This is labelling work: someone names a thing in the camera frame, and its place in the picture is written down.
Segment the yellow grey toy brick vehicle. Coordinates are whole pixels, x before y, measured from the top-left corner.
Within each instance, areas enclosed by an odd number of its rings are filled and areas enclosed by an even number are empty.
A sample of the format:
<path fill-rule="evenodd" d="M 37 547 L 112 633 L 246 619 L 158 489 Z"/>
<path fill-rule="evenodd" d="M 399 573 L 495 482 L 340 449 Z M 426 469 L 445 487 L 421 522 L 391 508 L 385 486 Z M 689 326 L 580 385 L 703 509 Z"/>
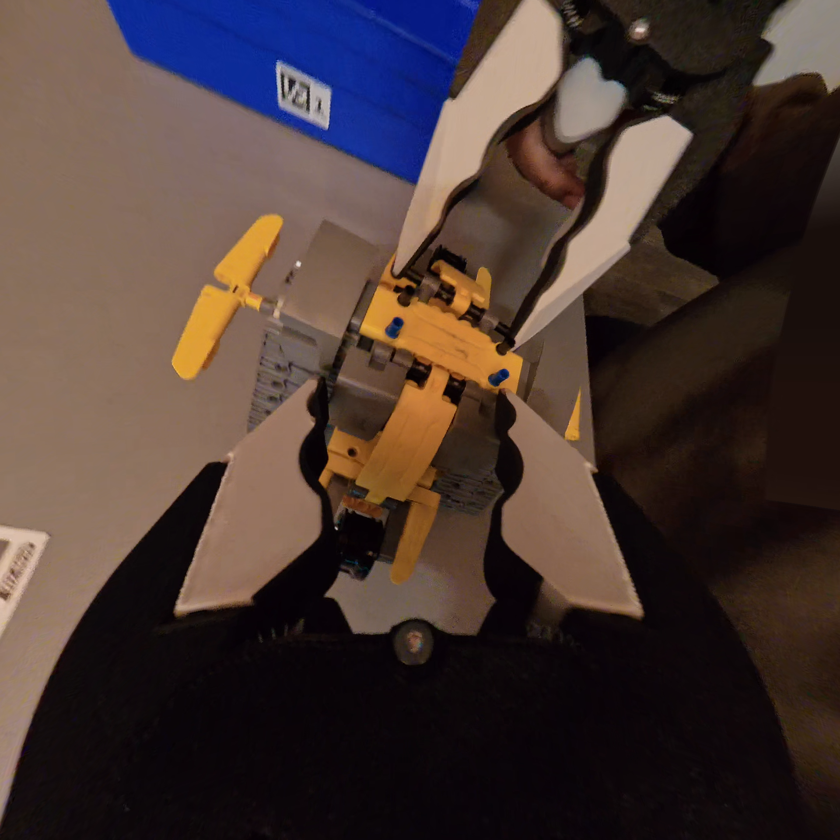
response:
<path fill-rule="evenodd" d="M 333 504 L 342 571 L 356 580 L 375 562 L 394 583 L 412 575 L 440 508 L 472 515 L 501 493 L 496 476 L 497 394 L 526 398 L 542 348 L 502 356 L 506 324 L 489 310 L 490 273 L 438 246 L 424 271 L 394 278 L 375 248 L 323 223 L 272 300 L 253 283 L 277 244 L 276 214 L 258 217 L 217 264 L 172 358 L 194 380 L 243 309 L 265 313 L 253 430 L 306 382 L 329 398 L 328 462 L 320 479 Z"/>

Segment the person's right hand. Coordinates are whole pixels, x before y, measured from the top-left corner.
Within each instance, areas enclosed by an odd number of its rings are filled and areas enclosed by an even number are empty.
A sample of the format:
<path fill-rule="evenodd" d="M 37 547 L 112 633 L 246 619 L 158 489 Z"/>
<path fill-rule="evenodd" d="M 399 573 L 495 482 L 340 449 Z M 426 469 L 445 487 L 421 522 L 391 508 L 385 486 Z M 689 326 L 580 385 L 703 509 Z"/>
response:
<path fill-rule="evenodd" d="M 557 155 L 543 137 L 540 120 L 525 125 L 505 140 L 508 159 L 520 176 L 541 194 L 574 210 L 585 194 L 572 153 Z"/>

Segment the blue plastic bin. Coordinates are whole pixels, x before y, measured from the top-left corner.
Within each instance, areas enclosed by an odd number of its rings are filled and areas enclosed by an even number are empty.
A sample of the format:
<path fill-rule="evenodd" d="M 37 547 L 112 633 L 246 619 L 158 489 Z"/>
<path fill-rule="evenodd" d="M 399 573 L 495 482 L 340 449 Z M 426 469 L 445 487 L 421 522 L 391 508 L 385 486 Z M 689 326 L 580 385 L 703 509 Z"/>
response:
<path fill-rule="evenodd" d="M 110 1 L 139 58 L 415 183 L 472 1 Z"/>

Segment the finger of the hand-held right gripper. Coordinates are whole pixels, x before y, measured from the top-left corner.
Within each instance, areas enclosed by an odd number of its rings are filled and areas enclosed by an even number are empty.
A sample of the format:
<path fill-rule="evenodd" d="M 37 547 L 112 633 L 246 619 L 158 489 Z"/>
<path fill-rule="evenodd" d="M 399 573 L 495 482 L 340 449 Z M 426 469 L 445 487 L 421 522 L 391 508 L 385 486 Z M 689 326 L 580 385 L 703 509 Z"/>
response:
<path fill-rule="evenodd" d="M 507 131 L 551 98 L 563 63 L 560 14 L 550 2 L 520 2 L 441 109 L 398 239 L 396 277 L 404 276 L 434 241 Z"/>
<path fill-rule="evenodd" d="M 682 124 L 628 124 L 599 151 L 581 203 L 553 238 L 512 321 L 509 349 L 547 327 L 625 256 L 693 138 Z"/>

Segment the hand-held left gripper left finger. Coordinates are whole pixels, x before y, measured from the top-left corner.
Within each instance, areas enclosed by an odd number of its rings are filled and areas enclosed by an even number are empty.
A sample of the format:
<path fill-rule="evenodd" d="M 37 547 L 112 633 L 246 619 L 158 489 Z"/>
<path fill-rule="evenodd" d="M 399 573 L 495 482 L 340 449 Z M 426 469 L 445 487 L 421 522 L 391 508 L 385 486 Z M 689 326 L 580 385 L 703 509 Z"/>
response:
<path fill-rule="evenodd" d="M 174 605 L 175 617 L 251 606 L 257 594 L 332 536 L 326 383 L 300 385 L 233 448 Z"/>

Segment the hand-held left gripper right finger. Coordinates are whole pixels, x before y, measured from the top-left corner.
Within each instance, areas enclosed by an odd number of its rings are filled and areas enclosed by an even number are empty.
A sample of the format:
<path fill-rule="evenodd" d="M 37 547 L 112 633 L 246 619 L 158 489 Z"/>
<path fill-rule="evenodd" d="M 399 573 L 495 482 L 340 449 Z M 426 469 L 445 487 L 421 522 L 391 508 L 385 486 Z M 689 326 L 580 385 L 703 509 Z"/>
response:
<path fill-rule="evenodd" d="M 495 428 L 501 494 L 485 549 L 493 606 L 554 627 L 573 610 L 641 620 L 593 466 L 508 389 L 497 397 Z"/>

